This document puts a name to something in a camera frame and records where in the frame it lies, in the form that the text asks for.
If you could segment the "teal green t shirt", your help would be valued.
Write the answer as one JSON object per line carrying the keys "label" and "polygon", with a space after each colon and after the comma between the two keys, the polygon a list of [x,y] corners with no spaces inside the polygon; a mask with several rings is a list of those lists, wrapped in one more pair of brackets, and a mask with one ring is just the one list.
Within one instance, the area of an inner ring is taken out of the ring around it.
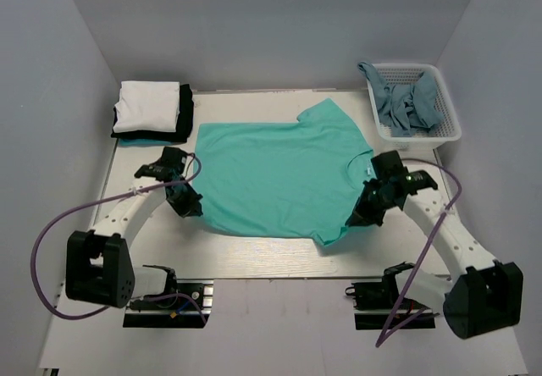
{"label": "teal green t shirt", "polygon": [[228,235],[331,245],[374,177],[373,148],[330,99],[294,123],[202,124],[196,155],[202,218]]}

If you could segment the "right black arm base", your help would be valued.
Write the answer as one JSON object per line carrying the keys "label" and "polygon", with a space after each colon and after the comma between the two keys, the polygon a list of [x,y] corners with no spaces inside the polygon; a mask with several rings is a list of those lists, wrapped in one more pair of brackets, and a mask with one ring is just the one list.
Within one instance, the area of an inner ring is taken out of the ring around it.
{"label": "right black arm base", "polygon": [[[384,291],[382,281],[352,283],[345,288],[345,295],[353,300],[356,330],[381,330],[395,303]],[[394,315],[389,330],[420,310],[423,310],[423,313],[404,325],[403,329],[434,329],[436,315],[417,301],[405,298]]]}

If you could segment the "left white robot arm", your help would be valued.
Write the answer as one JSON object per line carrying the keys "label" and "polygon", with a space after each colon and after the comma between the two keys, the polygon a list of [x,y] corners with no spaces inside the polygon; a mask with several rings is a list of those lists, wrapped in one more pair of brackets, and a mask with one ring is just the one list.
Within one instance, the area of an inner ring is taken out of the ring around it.
{"label": "left white robot arm", "polygon": [[122,308],[148,297],[171,307],[179,297],[175,271],[157,265],[135,267],[130,245],[152,213],[167,203],[181,218],[202,216],[202,195],[184,176],[193,153],[165,147],[160,158],[135,172],[132,189],[109,214],[67,242],[65,292],[70,300]]}

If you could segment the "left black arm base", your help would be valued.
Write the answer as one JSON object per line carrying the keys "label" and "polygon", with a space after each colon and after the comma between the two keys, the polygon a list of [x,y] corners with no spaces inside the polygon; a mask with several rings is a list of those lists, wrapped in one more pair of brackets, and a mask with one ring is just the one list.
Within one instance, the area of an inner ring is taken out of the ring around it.
{"label": "left black arm base", "polygon": [[132,300],[124,310],[125,329],[203,329],[213,305],[212,280],[182,280],[163,300]]}

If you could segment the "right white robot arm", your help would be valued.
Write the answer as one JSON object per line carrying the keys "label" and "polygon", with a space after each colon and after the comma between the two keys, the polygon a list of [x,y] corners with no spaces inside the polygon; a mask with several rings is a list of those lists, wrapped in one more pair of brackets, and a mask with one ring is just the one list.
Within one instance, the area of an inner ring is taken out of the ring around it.
{"label": "right white robot arm", "polygon": [[411,171],[396,151],[372,158],[374,178],[347,220],[350,227],[382,225],[387,211],[398,208],[426,235],[414,263],[387,268],[376,281],[345,290],[354,301],[357,329],[377,329],[381,346],[399,329],[430,329],[442,317],[462,340],[520,321],[523,273],[484,249],[452,212],[456,198],[445,202],[434,179]]}

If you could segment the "folded teal t shirt bottom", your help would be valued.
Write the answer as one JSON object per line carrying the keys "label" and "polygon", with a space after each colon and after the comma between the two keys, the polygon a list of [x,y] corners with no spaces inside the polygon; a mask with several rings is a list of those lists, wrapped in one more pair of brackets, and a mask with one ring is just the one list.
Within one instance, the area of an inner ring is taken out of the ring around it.
{"label": "folded teal t shirt bottom", "polygon": [[172,146],[170,141],[155,141],[148,139],[118,139],[120,147],[166,147]]}

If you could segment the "folded black t shirt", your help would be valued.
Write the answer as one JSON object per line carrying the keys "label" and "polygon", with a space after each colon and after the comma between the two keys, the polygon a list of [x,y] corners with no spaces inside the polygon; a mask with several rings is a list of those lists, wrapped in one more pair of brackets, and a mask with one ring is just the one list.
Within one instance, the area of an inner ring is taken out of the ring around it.
{"label": "folded black t shirt", "polygon": [[[193,92],[188,84],[180,83],[180,114],[177,118],[175,132],[157,132],[150,130],[136,130],[126,133],[114,133],[113,127],[111,136],[115,139],[148,139],[155,141],[170,141],[172,143],[185,143],[191,135],[193,128],[194,102]],[[113,106],[113,124],[116,122],[116,114]]]}

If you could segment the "grey blue crumpled t shirt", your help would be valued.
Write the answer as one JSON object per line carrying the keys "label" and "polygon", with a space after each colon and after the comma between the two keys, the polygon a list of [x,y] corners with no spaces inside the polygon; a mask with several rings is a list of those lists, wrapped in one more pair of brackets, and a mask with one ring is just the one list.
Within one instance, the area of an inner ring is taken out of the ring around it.
{"label": "grey blue crumpled t shirt", "polygon": [[361,62],[357,67],[373,89],[379,121],[390,128],[393,136],[429,132],[443,120],[435,107],[437,85],[432,75],[422,72],[414,83],[392,84],[370,63]]}

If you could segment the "white plastic basket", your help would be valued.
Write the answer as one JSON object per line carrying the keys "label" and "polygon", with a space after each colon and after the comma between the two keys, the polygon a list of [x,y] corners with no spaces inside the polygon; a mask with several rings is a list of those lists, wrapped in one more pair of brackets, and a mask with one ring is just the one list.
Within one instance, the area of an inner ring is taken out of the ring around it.
{"label": "white plastic basket", "polygon": [[368,81],[368,96],[373,111],[379,146],[383,151],[399,150],[405,152],[432,152],[447,142],[461,138],[462,130],[456,111],[439,70],[430,64],[376,63],[376,70],[391,84],[412,84],[421,73],[431,75],[436,85],[434,107],[443,120],[430,132],[417,132],[413,136],[399,137],[391,133],[390,127],[380,121],[373,86]]}

